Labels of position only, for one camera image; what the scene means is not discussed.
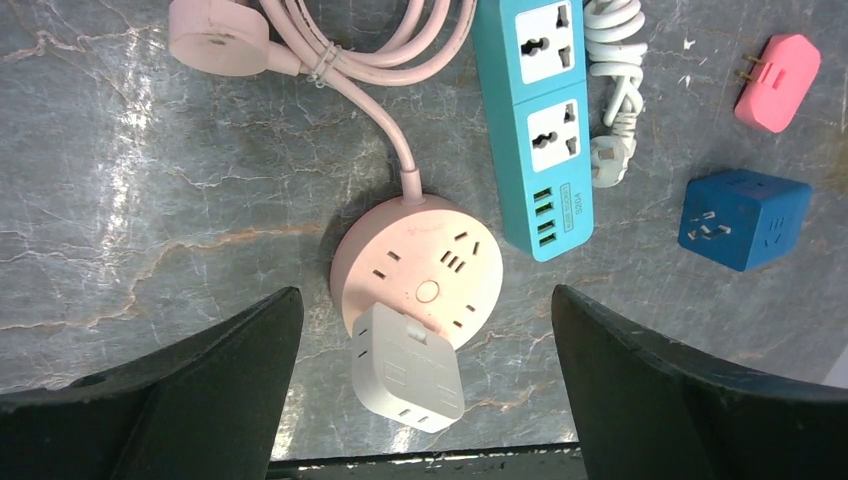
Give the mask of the pink plug adapter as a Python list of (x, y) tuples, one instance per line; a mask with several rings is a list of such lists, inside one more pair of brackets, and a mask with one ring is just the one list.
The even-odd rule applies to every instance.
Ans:
[(821, 53), (802, 34), (772, 36), (753, 63), (740, 76), (746, 85), (734, 108), (746, 125), (781, 133), (795, 117), (821, 65)]

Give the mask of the teal power strip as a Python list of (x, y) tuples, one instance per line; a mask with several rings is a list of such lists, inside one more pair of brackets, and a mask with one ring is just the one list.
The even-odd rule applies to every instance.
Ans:
[(579, 1), (480, 1), (472, 25), (506, 240), (539, 262), (594, 230)]

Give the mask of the dark blue cube socket adapter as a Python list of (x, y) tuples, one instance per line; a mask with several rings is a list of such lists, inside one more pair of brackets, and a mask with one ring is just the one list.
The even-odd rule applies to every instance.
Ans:
[(726, 170), (687, 184), (678, 244), (738, 272), (792, 252), (813, 188), (746, 169)]

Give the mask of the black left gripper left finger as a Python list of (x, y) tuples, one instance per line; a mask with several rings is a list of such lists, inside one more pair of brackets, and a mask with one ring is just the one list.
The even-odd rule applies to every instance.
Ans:
[(262, 479), (298, 354), (286, 287), (168, 347), (1, 398), (5, 479)]

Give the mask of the round pink socket hub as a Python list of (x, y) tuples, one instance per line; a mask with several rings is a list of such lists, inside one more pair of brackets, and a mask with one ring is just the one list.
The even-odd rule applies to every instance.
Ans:
[(452, 202), (427, 195), (369, 210), (347, 231), (332, 260), (329, 289), (346, 329), (374, 303), (466, 344), (487, 322), (504, 277), (492, 232)]

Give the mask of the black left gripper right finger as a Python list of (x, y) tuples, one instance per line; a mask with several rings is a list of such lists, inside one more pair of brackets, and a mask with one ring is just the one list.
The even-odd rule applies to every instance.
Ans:
[(592, 479), (843, 479), (847, 392), (748, 368), (566, 285), (559, 363)]

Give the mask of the white square plug adapter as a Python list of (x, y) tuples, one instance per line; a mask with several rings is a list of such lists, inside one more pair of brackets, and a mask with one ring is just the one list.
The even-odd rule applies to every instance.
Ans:
[(419, 431), (444, 430), (465, 412), (453, 346), (381, 303), (353, 323), (351, 380), (366, 409)]

